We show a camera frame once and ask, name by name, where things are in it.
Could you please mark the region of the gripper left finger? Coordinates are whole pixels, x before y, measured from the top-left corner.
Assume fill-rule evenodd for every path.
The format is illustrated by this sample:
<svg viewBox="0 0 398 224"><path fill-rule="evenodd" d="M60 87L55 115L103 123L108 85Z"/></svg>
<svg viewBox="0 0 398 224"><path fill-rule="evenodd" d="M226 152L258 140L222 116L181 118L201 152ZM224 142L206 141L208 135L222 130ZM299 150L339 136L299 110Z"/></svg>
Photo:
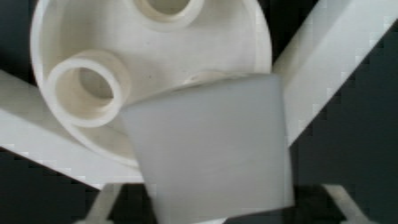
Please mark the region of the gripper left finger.
<svg viewBox="0 0 398 224"><path fill-rule="evenodd" d="M123 190L121 183L108 183L98 194L87 216L73 224L114 224L108 216Z"/></svg>

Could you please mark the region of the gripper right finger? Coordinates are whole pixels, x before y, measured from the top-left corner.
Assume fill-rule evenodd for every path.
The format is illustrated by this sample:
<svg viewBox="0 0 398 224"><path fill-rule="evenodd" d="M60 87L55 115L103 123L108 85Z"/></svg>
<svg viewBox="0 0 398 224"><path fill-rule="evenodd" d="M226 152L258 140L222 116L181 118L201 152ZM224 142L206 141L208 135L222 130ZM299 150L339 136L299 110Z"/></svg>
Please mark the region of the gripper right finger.
<svg viewBox="0 0 398 224"><path fill-rule="evenodd" d="M323 189L345 216L345 220L339 224L379 224L368 218L345 187L341 185L323 184Z"/></svg>

